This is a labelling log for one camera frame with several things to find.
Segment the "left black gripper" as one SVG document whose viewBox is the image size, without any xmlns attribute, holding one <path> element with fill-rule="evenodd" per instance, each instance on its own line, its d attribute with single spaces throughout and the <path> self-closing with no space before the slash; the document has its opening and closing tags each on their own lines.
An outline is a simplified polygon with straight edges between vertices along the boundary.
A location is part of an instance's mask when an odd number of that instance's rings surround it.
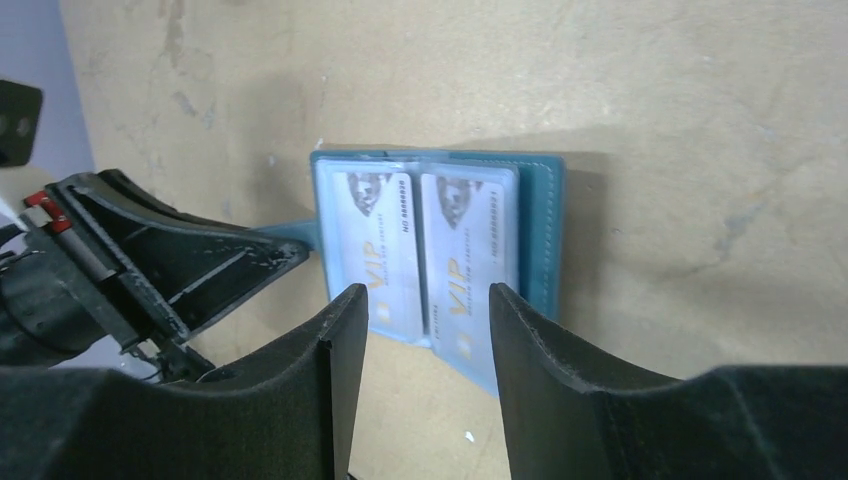
<svg viewBox="0 0 848 480">
<path fill-rule="evenodd" d="M 180 212 L 118 169 L 79 173 L 21 202 L 1 242 L 1 364 L 53 367 L 110 337 L 148 379 L 214 366 L 185 342 L 305 262 L 302 240 Z"/>
</svg>

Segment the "silver VIP card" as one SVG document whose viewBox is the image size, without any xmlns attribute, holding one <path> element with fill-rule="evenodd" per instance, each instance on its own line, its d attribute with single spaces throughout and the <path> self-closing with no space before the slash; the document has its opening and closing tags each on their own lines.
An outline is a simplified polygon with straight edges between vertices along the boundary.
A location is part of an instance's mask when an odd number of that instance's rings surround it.
<svg viewBox="0 0 848 480">
<path fill-rule="evenodd" d="M 330 288 L 367 287 L 369 326 L 405 343 L 424 336 L 411 178 L 404 172 L 334 172 Z"/>
<path fill-rule="evenodd" d="M 494 375 L 489 288 L 508 279 L 504 187 L 491 181 L 421 176 L 431 336 L 446 362 Z"/>
</svg>

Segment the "blue leather card holder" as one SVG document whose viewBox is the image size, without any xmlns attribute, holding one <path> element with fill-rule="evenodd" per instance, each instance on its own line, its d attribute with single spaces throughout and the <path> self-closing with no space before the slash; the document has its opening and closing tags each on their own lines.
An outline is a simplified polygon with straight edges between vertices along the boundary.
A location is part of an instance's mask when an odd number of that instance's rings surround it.
<svg viewBox="0 0 848 480">
<path fill-rule="evenodd" d="M 334 195 L 329 178 L 334 172 L 404 172 L 411 178 L 414 226 L 417 235 L 418 269 L 421 287 L 423 339 L 415 344 L 434 355 L 491 394 L 498 391 L 496 370 L 491 377 L 479 377 L 443 360 L 432 344 L 422 218 L 421 176 L 433 173 L 497 182 L 504 187 L 504 236 L 510 286 L 532 307 L 548 318 L 557 315 L 560 286 L 561 242 L 564 225 L 566 169 L 563 159 L 553 154 L 446 151 L 446 150 L 317 150 L 310 166 L 315 191 L 316 216 L 311 221 L 270 227 L 273 235 L 304 241 L 322 258 L 330 296 L 330 272 L 326 247 L 329 225 L 334 218 Z"/>
</svg>

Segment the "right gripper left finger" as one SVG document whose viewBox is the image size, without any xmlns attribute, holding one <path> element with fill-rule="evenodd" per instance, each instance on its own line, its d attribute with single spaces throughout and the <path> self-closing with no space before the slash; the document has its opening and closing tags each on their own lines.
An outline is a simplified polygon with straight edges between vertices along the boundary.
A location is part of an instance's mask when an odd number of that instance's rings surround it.
<svg viewBox="0 0 848 480">
<path fill-rule="evenodd" d="M 343 479 L 368 326 L 353 284 L 312 319 L 195 382 L 5 368 L 5 479 Z"/>
</svg>

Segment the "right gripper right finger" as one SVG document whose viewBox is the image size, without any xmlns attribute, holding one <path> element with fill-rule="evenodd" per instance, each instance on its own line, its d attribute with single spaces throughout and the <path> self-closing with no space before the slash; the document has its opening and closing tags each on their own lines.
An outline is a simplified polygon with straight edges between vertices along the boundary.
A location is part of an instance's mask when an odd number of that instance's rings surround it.
<svg viewBox="0 0 848 480">
<path fill-rule="evenodd" d="M 731 365 L 675 379 L 565 330 L 505 284 L 491 340 L 515 479 L 843 479 L 847 370 Z"/>
</svg>

